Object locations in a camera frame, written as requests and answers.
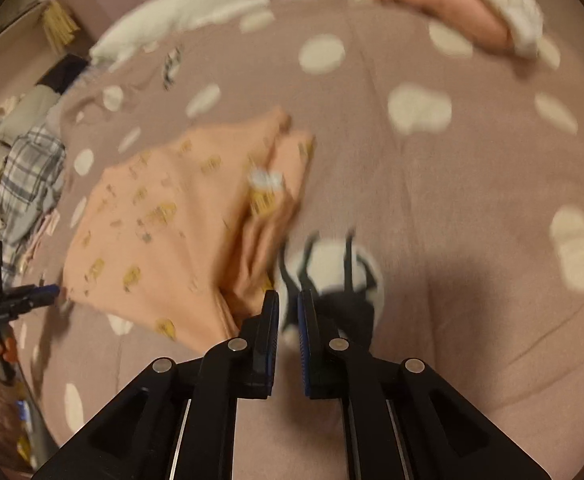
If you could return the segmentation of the peach cartoon print shirt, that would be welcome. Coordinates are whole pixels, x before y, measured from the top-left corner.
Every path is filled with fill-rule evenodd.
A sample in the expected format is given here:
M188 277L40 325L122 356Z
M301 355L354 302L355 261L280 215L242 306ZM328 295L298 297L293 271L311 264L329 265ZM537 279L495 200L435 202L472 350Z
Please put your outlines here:
M271 288L315 140L281 108L192 128L103 171L71 242L71 300L205 351Z

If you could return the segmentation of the light pink folded garment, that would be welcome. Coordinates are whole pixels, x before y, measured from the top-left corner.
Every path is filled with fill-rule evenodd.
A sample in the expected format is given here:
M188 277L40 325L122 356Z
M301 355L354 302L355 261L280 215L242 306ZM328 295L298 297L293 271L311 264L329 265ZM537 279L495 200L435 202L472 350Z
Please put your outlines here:
M38 230L36 231L35 235L32 237L26 251L22 255L22 258L19 263L19 272L24 274L27 267L30 265L30 262L33 260L34 255L38 251L38 248L42 244L42 241L46 236L53 236L54 231L57 229L57 225L60 221L61 215L57 208L54 208L47 214L42 220L42 224L39 226Z

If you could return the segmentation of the plaid grey blue quilt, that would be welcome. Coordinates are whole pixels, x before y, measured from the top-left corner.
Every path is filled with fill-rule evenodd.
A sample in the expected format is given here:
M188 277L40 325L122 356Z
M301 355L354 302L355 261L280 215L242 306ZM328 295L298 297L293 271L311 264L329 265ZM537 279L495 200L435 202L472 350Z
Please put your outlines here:
M66 151L45 127L31 128L12 144L0 180L2 284L12 286L30 238L54 208L64 185Z

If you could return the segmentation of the grey beige pillow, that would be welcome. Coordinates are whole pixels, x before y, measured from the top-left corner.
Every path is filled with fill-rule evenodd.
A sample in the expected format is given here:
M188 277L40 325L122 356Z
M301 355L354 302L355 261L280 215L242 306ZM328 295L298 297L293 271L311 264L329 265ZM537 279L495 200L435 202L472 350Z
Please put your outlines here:
M40 126L60 97L60 93L48 86L36 84L4 118L0 118L0 142L12 146L19 136Z

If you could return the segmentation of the mauve polka dot blanket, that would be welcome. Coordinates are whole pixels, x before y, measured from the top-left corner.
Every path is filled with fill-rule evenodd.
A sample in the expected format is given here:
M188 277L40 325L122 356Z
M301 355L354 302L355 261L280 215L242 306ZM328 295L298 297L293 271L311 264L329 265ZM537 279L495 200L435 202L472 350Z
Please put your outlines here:
M397 3L271 0L92 68L48 120L61 218L25 279L64 287L104 170L274 108L315 144L268 290L339 299L344 336L422 359L550 477L584 478L583 13L551 14L520 60ZM68 292L20 329L59 444L153 360L209 349Z

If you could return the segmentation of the dark brown pillow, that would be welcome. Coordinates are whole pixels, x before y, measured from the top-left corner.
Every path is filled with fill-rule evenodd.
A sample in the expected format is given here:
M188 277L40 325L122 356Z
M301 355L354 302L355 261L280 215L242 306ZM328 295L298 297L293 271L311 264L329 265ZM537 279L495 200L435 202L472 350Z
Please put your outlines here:
M36 84L48 87L57 94L63 94L88 66L86 58L69 53L47 70Z

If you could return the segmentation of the white goose plush toy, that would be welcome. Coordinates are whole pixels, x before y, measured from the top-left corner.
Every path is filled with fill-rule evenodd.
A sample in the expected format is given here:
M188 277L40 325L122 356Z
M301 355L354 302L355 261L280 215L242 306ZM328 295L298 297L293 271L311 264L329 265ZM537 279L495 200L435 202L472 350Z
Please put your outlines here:
M270 0L148 0L127 12L90 49L91 63L121 64L174 30L221 23Z

